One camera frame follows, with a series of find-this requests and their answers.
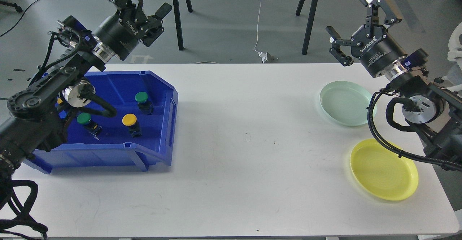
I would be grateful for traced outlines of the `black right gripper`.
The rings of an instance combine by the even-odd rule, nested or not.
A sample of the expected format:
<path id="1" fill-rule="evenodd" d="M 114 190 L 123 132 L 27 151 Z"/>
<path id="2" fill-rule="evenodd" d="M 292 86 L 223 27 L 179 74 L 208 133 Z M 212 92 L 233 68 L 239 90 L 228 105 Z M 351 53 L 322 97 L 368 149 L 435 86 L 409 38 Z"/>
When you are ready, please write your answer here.
<path id="1" fill-rule="evenodd" d="M 373 77 L 385 70 L 394 61 L 406 58 L 408 53 L 388 33 L 388 28 L 403 20 L 402 13 L 392 0 L 359 0 L 366 8 L 364 26 L 352 34 L 350 40 L 341 39 L 332 26 L 327 26 L 331 47 L 329 52 L 342 66 L 350 66 L 354 59 L 342 52 L 340 46 L 351 48 L 351 54 L 359 59 L 367 72 Z M 379 23 L 379 9 L 385 18 Z"/>

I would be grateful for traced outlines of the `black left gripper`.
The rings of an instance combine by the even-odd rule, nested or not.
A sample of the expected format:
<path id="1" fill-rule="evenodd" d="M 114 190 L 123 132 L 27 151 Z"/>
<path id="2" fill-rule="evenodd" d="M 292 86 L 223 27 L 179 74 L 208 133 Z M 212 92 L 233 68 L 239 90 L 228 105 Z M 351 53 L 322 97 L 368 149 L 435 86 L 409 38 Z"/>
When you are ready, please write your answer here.
<path id="1" fill-rule="evenodd" d="M 139 43 L 150 47 L 163 33 L 163 19 L 172 10 L 172 5 L 164 3 L 154 15 L 148 16 L 147 20 L 141 21 L 142 24 L 137 26 L 139 21 L 135 22 L 123 16 L 145 16 L 142 9 L 143 0 L 109 0 L 109 2 L 117 8 L 117 12 L 107 17 L 93 31 L 93 35 L 120 60 L 125 60 Z"/>

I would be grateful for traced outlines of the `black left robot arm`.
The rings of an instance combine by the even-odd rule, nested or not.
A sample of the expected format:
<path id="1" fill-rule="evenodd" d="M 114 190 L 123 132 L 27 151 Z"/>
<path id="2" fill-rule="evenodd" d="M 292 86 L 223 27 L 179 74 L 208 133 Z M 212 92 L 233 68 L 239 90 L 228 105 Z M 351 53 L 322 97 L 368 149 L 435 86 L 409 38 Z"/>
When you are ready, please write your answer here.
<path id="1" fill-rule="evenodd" d="M 37 222 L 30 211 L 38 195 L 37 183 L 13 180 L 12 175 L 36 149 L 50 152 L 67 142 L 67 130 L 80 112 L 113 118 L 117 110 L 95 94 L 85 74 L 93 67 L 105 70 L 114 56 L 125 60 L 142 43 L 151 46 L 163 33 L 163 19 L 172 6 L 164 3 L 154 15 L 143 12 L 143 0 L 109 0 L 117 11 L 99 27 L 88 30 L 69 16 L 59 22 L 54 40 L 67 47 L 56 61 L 44 61 L 29 86 L 7 100 L 10 118 L 1 125 L 1 206 L 8 205 L 15 218 L 1 220 L 1 233 L 10 228 L 30 227 L 48 238 L 48 227 Z"/>

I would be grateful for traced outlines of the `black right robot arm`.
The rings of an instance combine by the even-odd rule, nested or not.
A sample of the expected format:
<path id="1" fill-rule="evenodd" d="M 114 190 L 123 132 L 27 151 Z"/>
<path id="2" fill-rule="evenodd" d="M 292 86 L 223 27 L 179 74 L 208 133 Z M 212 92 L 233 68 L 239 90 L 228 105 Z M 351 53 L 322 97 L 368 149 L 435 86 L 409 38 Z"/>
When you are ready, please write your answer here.
<path id="1" fill-rule="evenodd" d="M 461 98 L 438 82 L 428 80 L 428 54 L 423 49 L 408 54 L 389 34 L 388 28 L 403 19 L 391 0 L 359 0 L 367 8 L 365 23 L 351 38 L 342 39 L 327 26 L 330 54 L 343 66 L 358 59 L 373 77 L 389 83 L 375 92 L 367 107 L 367 123 L 374 139 L 387 150 L 414 161 L 461 171 Z M 424 156 L 393 146 L 378 132 L 373 111 L 379 98 L 391 97 L 386 107 L 387 123 L 403 132 L 414 132 L 424 142 Z"/>

